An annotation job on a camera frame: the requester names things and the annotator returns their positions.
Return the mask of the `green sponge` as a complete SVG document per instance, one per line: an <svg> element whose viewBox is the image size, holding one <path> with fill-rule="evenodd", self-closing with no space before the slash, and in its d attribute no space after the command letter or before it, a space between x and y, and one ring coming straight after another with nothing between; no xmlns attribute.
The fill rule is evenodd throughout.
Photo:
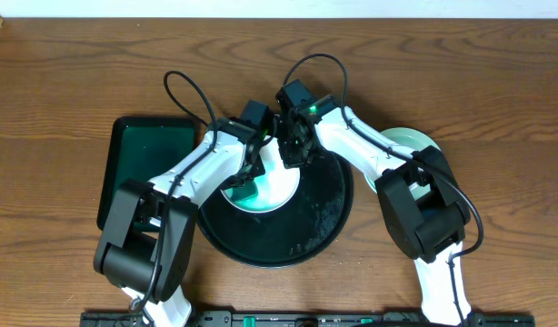
<svg viewBox="0 0 558 327"><path fill-rule="evenodd" d="M253 199L258 195L257 185L253 182L244 183L232 189L231 200L233 202L243 202Z"/></svg>

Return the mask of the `white plate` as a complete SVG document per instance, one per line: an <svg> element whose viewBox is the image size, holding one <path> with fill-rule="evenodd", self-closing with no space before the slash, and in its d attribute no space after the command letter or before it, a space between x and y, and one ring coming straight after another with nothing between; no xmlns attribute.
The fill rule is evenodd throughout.
<svg viewBox="0 0 558 327"><path fill-rule="evenodd" d="M268 213L278 209L294 196L300 182L298 168L284 167L276 138L261 150L260 155L265 174L253 180L258 189L255 198L237 203L231 200L233 188L221 191L227 202L248 213Z"/></svg>

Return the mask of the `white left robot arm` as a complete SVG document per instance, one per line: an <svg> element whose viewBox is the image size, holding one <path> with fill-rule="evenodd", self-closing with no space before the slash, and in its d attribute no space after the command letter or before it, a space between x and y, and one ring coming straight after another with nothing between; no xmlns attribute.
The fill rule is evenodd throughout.
<svg viewBox="0 0 558 327"><path fill-rule="evenodd" d="M94 269L132 299L130 321L184 326L192 313L181 281L202 204L222 184L262 172L260 151L278 130L274 117L256 123L221 118L180 163L147 182L124 181L110 205Z"/></svg>

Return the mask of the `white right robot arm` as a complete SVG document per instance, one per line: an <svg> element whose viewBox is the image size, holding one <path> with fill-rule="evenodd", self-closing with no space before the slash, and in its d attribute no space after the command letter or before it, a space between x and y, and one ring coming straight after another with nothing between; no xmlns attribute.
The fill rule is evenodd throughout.
<svg viewBox="0 0 558 327"><path fill-rule="evenodd" d="M462 326L472 311L463 287L464 227L478 212L432 144L401 144L374 130L346 106L285 104L279 143L285 166L331 152L372 180L385 227L414 261L422 312L432 323Z"/></svg>

